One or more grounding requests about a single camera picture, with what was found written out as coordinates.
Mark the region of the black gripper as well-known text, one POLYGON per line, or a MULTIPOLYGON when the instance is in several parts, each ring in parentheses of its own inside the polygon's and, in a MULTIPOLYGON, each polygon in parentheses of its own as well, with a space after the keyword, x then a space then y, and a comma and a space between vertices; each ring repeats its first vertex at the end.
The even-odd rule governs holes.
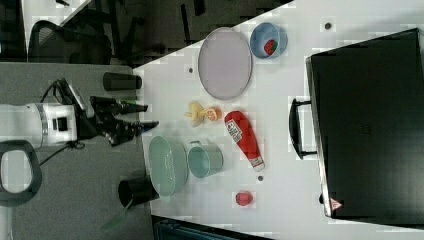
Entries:
POLYGON ((105 137, 111 146, 119 144, 118 137, 135 137, 150 131, 159 125, 158 121, 126 122, 115 119, 117 113, 121 115, 146 112, 147 105, 134 103, 119 103, 113 98, 91 96, 89 107, 93 116, 81 111, 77 117, 77 137, 79 140, 88 140, 96 136, 105 137))

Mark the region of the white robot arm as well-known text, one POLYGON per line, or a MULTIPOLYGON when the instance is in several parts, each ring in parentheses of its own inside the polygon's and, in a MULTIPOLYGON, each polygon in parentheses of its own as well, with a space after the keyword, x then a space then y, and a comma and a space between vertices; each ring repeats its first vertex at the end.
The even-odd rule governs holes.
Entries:
POLYGON ((51 168, 67 179, 75 164, 112 166, 140 150, 149 125, 125 121, 146 110, 117 100, 80 104, 27 103, 1 106, 1 240, 12 240, 12 209, 35 199, 47 186, 51 168))

